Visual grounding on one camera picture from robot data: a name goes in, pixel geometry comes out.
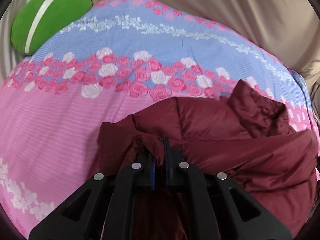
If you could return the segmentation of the dark red puffer jacket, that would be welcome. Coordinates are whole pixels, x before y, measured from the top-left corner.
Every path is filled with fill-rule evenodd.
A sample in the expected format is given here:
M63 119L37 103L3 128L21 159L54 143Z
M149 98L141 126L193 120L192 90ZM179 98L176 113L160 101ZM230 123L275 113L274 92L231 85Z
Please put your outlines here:
M287 108L239 81L225 101L169 98L98 135L100 169L115 174L142 148L164 162L163 139L204 173L226 172L297 235L316 197L318 142L295 131Z

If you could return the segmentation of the pink blue floral bedsheet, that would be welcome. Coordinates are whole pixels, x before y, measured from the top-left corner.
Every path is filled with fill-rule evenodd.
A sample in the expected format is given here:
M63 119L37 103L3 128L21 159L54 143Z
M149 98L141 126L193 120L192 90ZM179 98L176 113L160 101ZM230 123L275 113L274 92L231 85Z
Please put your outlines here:
M1 87L1 206L28 237L90 174L102 122L172 96L227 96L240 79L317 132L303 78L233 29L155 0L99 2Z

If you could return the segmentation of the green plush pillow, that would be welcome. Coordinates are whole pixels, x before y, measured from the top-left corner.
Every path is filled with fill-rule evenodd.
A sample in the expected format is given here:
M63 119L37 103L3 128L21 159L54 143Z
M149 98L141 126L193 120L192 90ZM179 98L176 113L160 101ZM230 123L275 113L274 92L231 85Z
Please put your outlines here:
M11 43L22 55L33 55L58 31L91 9L92 0L31 0L15 17Z

